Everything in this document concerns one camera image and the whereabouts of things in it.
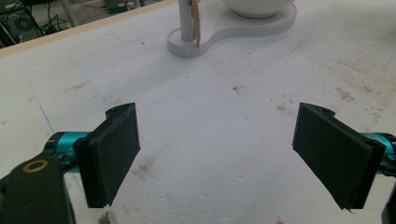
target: gray curved stand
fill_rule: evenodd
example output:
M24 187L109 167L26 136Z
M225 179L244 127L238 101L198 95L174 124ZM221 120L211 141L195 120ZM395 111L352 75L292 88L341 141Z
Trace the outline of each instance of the gray curved stand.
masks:
M192 58L207 53L220 40L235 36L267 36L287 31L296 19L297 9L291 5L267 19L250 19L236 15L222 2L201 8L201 44L181 39L180 29L168 36L168 50L179 57Z

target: table surface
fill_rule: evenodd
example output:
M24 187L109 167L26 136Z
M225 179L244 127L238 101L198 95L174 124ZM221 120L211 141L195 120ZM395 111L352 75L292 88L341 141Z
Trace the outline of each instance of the table surface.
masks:
M79 176L65 176L78 223L108 210L112 223L381 223L393 178L378 175L365 208L342 211L291 141L300 102L396 134L396 2L295 6L286 33L193 59L166 49L176 0L1 49L0 176L53 133L91 131L136 102L142 149L112 207L88 209Z

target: gray floor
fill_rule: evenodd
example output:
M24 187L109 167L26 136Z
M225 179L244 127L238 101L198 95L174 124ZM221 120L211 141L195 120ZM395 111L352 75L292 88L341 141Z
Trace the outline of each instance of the gray floor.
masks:
M77 0L71 0L72 8L74 14L77 17L79 24L86 24L92 21L98 21L103 18L107 18L113 16L107 12L105 0L91 0L91 1L82 1L79 3ZM150 4L155 4L159 1L155 0L147 0L146 6ZM54 19L56 15L58 15L58 20L53 20L51 23L58 28L59 27L64 30L71 28L70 22L67 21L67 17L64 14L64 9L62 8L60 1L53 1L49 4L41 4L34 5L32 9L32 15L35 18L35 21L39 26L43 26L47 24L50 19ZM128 3L129 9L133 10L133 3Z

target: brown strap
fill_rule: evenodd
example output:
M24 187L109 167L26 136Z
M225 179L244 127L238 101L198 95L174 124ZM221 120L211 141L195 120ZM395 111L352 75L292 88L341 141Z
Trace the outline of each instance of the brown strap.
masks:
M197 0L191 0L191 16L194 19L193 38L197 40L197 47L201 41L201 22Z

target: white bowl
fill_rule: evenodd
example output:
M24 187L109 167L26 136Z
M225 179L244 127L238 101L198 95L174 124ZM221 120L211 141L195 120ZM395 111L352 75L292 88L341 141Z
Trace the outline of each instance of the white bowl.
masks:
M294 0L222 0L233 12L248 18L268 18Z

